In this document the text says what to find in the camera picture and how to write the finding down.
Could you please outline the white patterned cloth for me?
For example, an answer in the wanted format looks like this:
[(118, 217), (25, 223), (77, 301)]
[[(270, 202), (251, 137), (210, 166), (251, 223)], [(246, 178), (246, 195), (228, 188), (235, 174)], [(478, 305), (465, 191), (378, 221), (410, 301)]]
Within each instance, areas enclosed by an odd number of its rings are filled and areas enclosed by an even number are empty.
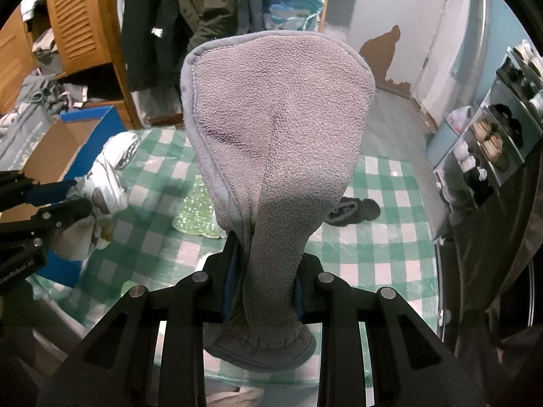
[(76, 179), (68, 197), (89, 200), (92, 210), (53, 236), (51, 249), (59, 257), (83, 261), (95, 250), (109, 245), (115, 228), (114, 215), (128, 208), (128, 195), (120, 174), (135, 157), (140, 143), (133, 131), (110, 137), (88, 173)]

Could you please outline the black knit sock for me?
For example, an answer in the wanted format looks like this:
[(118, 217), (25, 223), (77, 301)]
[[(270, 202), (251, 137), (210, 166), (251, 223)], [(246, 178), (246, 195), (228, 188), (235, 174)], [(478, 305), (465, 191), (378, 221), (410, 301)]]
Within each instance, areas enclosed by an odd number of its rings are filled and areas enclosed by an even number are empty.
[(371, 198), (343, 197), (336, 209), (327, 216), (325, 223), (343, 227), (375, 220), (380, 214), (379, 205)]

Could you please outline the grey fleece cloth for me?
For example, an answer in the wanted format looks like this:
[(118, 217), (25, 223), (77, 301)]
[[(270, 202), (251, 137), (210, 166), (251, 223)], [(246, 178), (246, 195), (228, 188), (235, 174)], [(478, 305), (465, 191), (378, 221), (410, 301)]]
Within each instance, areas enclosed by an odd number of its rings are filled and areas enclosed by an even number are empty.
[(234, 309), (204, 332), (209, 354), (264, 373), (313, 355), (296, 272), (353, 178), (374, 94), (362, 56), (318, 32), (261, 31), (187, 55), (185, 129), (217, 223), (243, 248)]

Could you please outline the blue cardboard box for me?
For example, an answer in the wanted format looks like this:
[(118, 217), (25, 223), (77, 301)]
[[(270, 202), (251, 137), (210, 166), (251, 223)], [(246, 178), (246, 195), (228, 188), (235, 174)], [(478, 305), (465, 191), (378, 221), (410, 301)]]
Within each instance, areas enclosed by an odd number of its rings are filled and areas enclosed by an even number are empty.
[[(60, 115), (22, 168), (25, 175), (49, 184), (86, 175), (110, 137), (126, 131), (115, 106), (74, 110)], [(37, 207), (21, 204), (1, 213), (1, 223), (29, 219)], [(67, 260), (47, 252), (38, 275), (73, 288), (85, 261)]]

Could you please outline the green white checkered tablecloth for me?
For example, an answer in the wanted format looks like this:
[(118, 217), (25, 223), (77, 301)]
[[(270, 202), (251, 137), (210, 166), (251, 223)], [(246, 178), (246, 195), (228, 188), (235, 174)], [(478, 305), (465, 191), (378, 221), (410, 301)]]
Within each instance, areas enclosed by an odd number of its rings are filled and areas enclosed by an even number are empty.
[[(109, 246), (92, 254), (72, 288), (51, 286), (59, 306), (84, 326), (93, 326), (120, 298), (123, 287), (172, 286), (190, 275), (223, 241), (190, 235), (173, 222), (200, 173), (185, 132), (144, 131), (123, 176), (129, 206), (117, 215)], [(438, 284), (431, 230), (411, 165), (362, 153), (346, 191), (380, 208), (371, 222), (322, 225), (305, 250), (325, 270), (361, 289), (392, 286), (430, 327), (437, 324)]]

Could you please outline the wooden louvered cabinet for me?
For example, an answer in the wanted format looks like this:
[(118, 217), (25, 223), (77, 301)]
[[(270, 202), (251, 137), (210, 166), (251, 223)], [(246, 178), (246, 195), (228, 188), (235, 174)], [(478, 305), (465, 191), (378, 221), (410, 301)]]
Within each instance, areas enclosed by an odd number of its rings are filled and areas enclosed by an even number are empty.
[[(89, 88), (92, 105), (116, 106), (130, 129), (142, 127), (128, 87), (116, 0), (45, 0), (64, 83)], [(17, 7), (1, 25), (1, 111), (14, 106), (20, 86), (38, 68), (31, 34)]]

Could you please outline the shoe rack with shoes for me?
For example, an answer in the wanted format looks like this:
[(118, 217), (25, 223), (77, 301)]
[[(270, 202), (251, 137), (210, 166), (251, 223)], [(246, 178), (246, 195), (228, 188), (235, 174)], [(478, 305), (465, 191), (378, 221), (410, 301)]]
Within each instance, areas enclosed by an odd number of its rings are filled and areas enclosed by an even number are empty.
[(542, 140), (542, 57), (528, 40), (506, 50), (481, 102), (446, 114), (426, 147), (449, 219), (480, 208)]

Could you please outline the dark hanging jacket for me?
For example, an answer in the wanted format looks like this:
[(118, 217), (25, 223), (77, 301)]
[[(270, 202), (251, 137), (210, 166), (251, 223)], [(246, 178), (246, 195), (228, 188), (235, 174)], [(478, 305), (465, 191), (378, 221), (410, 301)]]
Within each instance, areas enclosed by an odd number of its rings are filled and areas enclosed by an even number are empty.
[(210, 40), (264, 30), (265, 0), (124, 0), (121, 46), (131, 91), (174, 86)]

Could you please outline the blue plastic bag on shelf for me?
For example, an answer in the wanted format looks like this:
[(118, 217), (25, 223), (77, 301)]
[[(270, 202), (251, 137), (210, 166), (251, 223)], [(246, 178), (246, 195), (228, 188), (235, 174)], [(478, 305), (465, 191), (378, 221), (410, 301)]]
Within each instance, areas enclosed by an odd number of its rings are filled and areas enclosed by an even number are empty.
[(266, 0), (263, 23), (267, 31), (319, 31), (324, 0)]

